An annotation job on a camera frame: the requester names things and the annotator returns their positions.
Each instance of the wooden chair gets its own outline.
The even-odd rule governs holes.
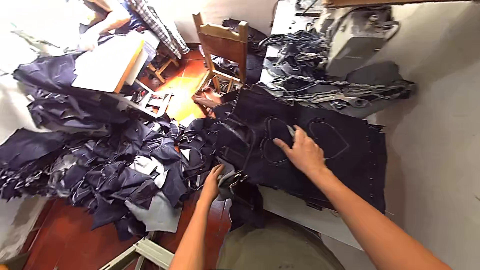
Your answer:
[[[198,38],[205,54],[208,72],[200,83],[199,90],[212,79],[216,91],[220,92],[218,78],[229,81],[227,92],[233,84],[243,85],[245,83],[247,66],[247,35],[248,22],[241,21],[238,26],[238,33],[230,31],[229,28],[221,25],[204,24],[200,13],[193,14],[193,20],[197,28]],[[211,54],[223,57],[239,64],[239,77],[236,78],[215,69]]]

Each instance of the gray fabric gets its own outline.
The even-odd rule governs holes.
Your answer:
[[[176,233],[180,220],[181,207],[174,209],[170,206],[163,192],[158,192],[150,203],[150,208],[145,210],[125,201],[125,205],[133,215],[146,226],[146,231],[164,231]]]

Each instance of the metal frame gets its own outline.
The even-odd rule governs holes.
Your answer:
[[[149,233],[147,237],[133,244],[116,258],[101,267],[100,270],[124,270],[136,259],[138,259],[138,261],[135,270],[142,269],[145,259],[155,263],[160,268],[168,269],[174,254],[152,242],[149,238],[153,236],[153,233]]]

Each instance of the fabric cutout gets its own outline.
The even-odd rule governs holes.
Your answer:
[[[292,135],[288,131],[287,124],[282,120],[271,117],[265,119],[265,141],[263,155],[270,163],[280,163],[288,160],[280,147],[274,144],[273,139],[284,141],[289,147],[293,146]]]
[[[312,119],[308,125],[308,130],[315,143],[324,151],[326,160],[335,158],[350,147],[334,127],[322,122],[321,119]]]
[[[165,231],[176,233],[182,208],[173,209],[163,192],[158,192],[150,203],[149,209],[142,209],[130,201],[125,205],[135,217],[146,226],[146,231]]]

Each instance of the hand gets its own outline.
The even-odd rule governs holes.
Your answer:
[[[95,33],[94,31],[86,31],[80,35],[80,43],[78,47],[81,50],[93,50],[98,46],[98,38],[100,34]]]
[[[274,139],[273,142],[283,150],[295,167],[311,179],[316,172],[326,169],[324,151],[312,138],[308,137],[303,129],[297,125],[294,127],[295,137],[292,148],[280,139]]]
[[[219,164],[212,168],[207,179],[205,179],[200,199],[204,199],[207,203],[212,203],[218,195],[218,176],[223,171],[225,165]]]

